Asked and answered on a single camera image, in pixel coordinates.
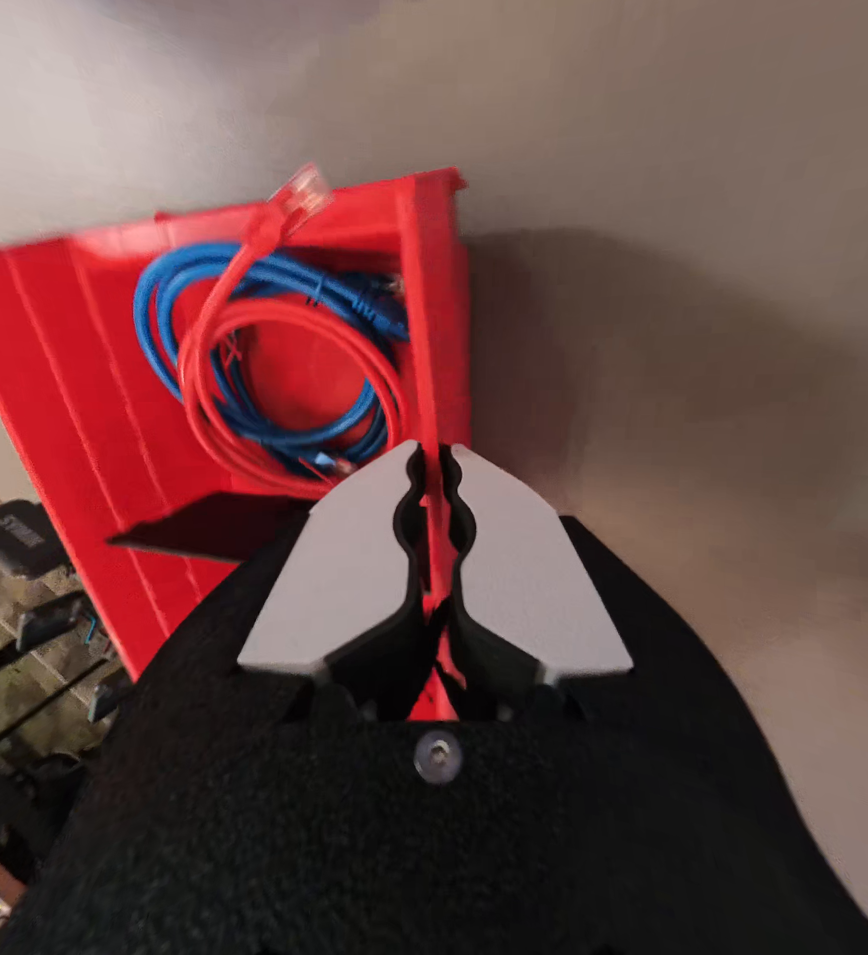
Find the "red plastic bin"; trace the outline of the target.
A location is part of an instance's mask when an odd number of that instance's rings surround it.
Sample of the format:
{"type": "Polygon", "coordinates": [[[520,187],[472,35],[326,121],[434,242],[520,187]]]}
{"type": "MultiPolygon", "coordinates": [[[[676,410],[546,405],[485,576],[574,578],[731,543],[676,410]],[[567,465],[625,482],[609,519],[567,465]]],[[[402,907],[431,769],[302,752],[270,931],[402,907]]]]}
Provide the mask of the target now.
{"type": "Polygon", "coordinates": [[[425,658],[342,683],[424,700],[449,588],[439,452],[471,436],[456,168],[0,248],[0,418],[131,677],[235,564],[106,540],[214,493],[313,506],[407,439],[426,458],[425,658]]]}

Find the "grey desk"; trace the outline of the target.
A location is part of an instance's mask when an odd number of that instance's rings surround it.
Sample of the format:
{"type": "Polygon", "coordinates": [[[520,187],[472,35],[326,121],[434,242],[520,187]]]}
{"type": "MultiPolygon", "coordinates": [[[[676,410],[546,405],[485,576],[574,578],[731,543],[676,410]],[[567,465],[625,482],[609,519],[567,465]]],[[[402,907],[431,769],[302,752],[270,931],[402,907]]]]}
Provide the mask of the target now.
{"type": "Polygon", "coordinates": [[[699,632],[868,913],[868,2],[0,2],[0,244],[442,166],[474,444],[699,632]]]}

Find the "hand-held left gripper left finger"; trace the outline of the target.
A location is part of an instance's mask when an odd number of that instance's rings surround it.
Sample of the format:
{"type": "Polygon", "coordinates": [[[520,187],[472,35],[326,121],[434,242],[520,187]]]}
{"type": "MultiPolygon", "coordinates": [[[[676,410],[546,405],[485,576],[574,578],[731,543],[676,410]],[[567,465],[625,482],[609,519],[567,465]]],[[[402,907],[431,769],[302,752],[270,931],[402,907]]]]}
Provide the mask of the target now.
{"type": "Polygon", "coordinates": [[[311,509],[237,662],[367,683],[425,658],[427,466],[404,440],[311,509]]]}

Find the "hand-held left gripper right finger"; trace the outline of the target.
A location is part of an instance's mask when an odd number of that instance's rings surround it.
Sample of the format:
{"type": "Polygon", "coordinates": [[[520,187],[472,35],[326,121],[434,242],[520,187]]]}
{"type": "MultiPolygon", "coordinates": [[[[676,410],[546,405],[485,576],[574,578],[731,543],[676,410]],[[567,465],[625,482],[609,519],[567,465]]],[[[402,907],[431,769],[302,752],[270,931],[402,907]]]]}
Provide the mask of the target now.
{"type": "Polygon", "coordinates": [[[479,686],[625,674],[631,654],[554,507],[462,444],[444,449],[457,550],[452,652],[479,686]]]}

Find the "black bin divider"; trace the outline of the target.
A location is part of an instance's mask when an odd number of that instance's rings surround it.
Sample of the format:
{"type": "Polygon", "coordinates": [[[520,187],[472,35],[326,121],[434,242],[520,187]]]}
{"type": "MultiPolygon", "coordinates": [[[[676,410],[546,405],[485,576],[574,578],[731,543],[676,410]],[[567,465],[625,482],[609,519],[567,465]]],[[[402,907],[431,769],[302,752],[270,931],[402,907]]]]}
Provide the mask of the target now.
{"type": "Polygon", "coordinates": [[[282,495],[218,492],[160,519],[141,521],[106,540],[127,550],[238,564],[291,538],[313,504],[282,495]]]}

